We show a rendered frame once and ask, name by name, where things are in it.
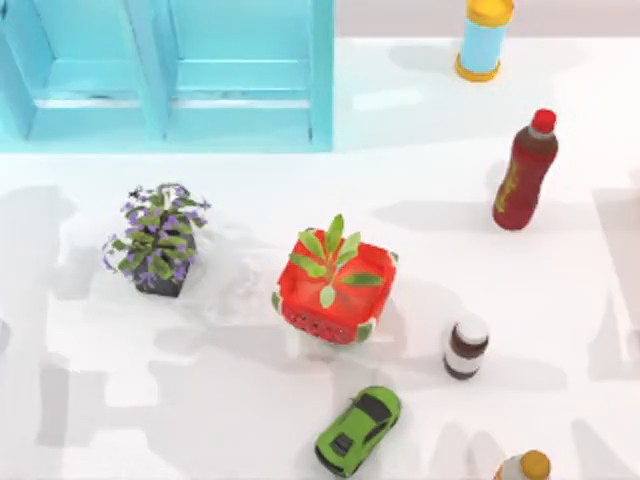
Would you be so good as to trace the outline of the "green plant in red pot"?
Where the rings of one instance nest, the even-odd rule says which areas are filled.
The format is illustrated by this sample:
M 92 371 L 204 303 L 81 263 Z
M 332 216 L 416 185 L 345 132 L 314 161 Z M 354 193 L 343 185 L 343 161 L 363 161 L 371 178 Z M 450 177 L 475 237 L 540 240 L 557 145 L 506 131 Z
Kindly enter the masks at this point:
M 271 295 L 292 327 L 334 345 L 366 341 L 378 324 L 397 271 L 398 255 L 344 234 L 336 215 L 327 230 L 298 239 Z

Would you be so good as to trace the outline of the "purple flower plant black pot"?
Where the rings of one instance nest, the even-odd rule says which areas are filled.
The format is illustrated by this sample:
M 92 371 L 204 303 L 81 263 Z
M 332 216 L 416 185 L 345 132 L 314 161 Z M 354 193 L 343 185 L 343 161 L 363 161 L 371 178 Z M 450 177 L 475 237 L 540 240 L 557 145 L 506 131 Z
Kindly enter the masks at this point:
M 103 265 L 142 293 L 177 298 L 198 258 L 195 231 L 208 224 L 209 209 L 180 183 L 134 188 L 121 207 L 124 233 L 102 246 Z

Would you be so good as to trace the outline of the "brown jar with white lid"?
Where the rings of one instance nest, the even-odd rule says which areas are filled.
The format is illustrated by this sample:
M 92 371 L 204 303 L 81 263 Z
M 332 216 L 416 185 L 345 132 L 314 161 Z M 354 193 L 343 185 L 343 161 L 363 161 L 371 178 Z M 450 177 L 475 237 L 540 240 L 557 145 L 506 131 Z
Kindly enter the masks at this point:
M 451 327 L 443 352 L 446 372 L 458 380 L 472 378 L 481 367 L 488 343 L 488 326 L 481 318 L 458 318 Z

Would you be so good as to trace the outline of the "green toy car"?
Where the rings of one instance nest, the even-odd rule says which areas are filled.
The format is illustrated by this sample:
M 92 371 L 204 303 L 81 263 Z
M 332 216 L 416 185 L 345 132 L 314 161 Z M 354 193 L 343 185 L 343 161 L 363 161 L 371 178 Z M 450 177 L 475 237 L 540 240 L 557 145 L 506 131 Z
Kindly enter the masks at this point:
M 400 398 L 384 386 L 362 389 L 317 437 L 320 464 L 341 478 L 353 476 L 401 415 Z

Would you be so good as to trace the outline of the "red bottle with red cap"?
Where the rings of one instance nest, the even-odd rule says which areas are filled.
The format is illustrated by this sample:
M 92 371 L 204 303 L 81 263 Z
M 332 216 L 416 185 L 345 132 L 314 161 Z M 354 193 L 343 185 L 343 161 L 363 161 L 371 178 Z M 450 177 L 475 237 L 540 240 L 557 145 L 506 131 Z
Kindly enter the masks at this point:
M 558 153 L 556 119 L 552 110 L 539 109 L 513 139 L 492 210 L 494 222 L 504 230 L 522 230 L 534 215 L 542 183 Z

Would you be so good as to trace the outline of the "light blue rack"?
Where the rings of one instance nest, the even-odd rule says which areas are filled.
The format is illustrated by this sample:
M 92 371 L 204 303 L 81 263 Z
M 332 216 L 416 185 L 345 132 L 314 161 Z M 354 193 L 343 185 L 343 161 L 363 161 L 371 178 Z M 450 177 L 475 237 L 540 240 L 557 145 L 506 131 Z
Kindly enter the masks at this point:
M 335 0 L 0 0 L 0 152 L 333 145 Z

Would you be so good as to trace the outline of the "yellow and blue can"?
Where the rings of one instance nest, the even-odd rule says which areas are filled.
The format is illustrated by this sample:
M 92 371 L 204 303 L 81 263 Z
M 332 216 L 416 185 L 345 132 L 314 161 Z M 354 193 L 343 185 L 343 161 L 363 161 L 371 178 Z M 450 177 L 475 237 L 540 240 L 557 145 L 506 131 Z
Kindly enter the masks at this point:
M 496 76 L 513 11 L 513 0 L 467 0 L 464 34 L 455 62 L 461 78 L 487 82 Z

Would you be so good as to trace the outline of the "bottle with orange cap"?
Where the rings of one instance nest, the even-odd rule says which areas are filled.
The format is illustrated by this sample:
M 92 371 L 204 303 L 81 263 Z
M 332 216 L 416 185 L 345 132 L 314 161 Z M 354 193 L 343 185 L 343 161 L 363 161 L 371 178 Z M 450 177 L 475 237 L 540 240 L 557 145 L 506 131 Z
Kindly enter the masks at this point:
M 539 450 L 507 458 L 497 469 L 492 480 L 549 480 L 551 462 Z

